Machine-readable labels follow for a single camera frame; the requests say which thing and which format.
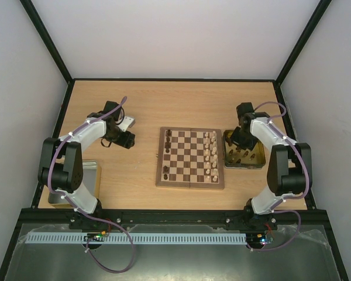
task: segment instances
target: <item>black wire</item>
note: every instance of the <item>black wire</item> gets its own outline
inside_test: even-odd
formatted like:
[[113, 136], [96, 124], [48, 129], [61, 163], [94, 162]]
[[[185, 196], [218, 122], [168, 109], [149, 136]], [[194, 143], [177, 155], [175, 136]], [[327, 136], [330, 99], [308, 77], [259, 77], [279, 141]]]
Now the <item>black wire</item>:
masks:
[[123, 122], [123, 120], [125, 119], [125, 110], [123, 110], [123, 108], [121, 107], [121, 112], [122, 112], [122, 119], [121, 119], [121, 121], [120, 122], [118, 122], [118, 123], [116, 123], [116, 125], [119, 125], [119, 124], [121, 124], [122, 122]]

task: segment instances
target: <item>chessboard frame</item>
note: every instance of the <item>chessboard frame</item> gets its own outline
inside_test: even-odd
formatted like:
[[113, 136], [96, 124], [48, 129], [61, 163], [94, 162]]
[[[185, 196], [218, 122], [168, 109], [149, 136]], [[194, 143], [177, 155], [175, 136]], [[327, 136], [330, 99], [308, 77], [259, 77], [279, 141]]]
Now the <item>chessboard frame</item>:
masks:
[[[216, 132], [216, 147], [217, 147], [217, 168], [218, 168], [218, 182], [217, 183], [193, 183], [193, 182], [179, 182], [179, 181], [162, 181], [163, 176], [163, 157], [166, 130], [171, 131], [190, 131], [190, 132]], [[223, 144], [222, 132], [220, 129], [209, 128], [182, 128], [182, 127], [161, 127], [159, 138], [159, 152], [157, 155], [157, 169], [156, 169], [156, 186], [157, 187], [173, 187], [184, 189], [210, 189], [210, 190], [223, 190], [225, 188], [225, 179], [223, 175]]]

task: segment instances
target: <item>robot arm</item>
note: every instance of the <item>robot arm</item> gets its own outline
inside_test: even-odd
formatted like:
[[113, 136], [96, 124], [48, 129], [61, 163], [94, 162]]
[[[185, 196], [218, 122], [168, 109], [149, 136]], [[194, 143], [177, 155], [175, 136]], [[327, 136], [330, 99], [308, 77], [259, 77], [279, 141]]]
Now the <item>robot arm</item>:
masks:
[[[72, 135], [62, 147], [59, 158], [64, 156], [64, 163], [55, 163], [53, 168], [51, 176], [52, 189], [62, 193], [62, 197], [67, 197], [75, 206], [87, 214], [93, 214], [100, 203], [98, 199], [89, 193], [82, 182], [82, 152], [99, 138], [109, 142], [109, 145], [106, 147], [110, 147], [112, 143], [115, 143], [129, 149], [135, 144], [135, 135], [127, 131], [128, 128], [134, 125], [135, 119], [125, 116], [122, 113], [123, 109], [121, 113], [120, 111], [114, 112], [104, 119], [93, 122], [93, 120], [117, 106], [117, 103], [108, 101], [103, 111], [91, 113], [85, 120], [89, 125], [77, 134]], [[56, 148], [68, 136], [64, 135], [58, 139], [47, 138], [44, 141], [38, 171], [38, 180], [41, 184], [47, 184], [50, 164]]]
[[[305, 190], [305, 176], [299, 160], [289, 144], [283, 139], [281, 131], [273, 124], [265, 112], [255, 112], [250, 102], [237, 107], [240, 127], [237, 127], [231, 141], [242, 149], [252, 150], [257, 141], [271, 152], [267, 172], [267, 186], [258, 195], [249, 200], [247, 205], [255, 214], [269, 214], [285, 201], [286, 198], [297, 197]], [[309, 186], [312, 184], [311, 148], [307, 143], [298, 143], [286, 137], [299, 151], [309, 174]], [[289, 167], [289, 160], [295, 167]]]

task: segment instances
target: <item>chessboard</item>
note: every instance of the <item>chessboard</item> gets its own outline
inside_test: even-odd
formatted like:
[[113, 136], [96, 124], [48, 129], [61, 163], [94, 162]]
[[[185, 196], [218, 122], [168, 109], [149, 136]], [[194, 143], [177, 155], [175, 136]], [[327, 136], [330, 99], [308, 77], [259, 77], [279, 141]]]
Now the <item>chessboard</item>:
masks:
[[161, 127], [156, 186], [223, 189], [222, 141], [218, 129]]

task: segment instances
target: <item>white wall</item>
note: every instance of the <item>white wall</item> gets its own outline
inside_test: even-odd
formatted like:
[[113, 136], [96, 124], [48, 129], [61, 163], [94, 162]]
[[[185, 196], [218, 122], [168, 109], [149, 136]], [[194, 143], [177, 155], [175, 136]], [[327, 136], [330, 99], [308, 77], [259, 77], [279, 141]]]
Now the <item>white wall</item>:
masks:
[[73, 77], [275, 79], [319, 0], [33, 0]]
[[312, 148], [313, 192], [328, 211], [351, 280], [351, 0], [334, 0], [283, 84]]
[[20, 2], [0, 0], [0, 266], [20, 209], [30, 207], [65, 90]]

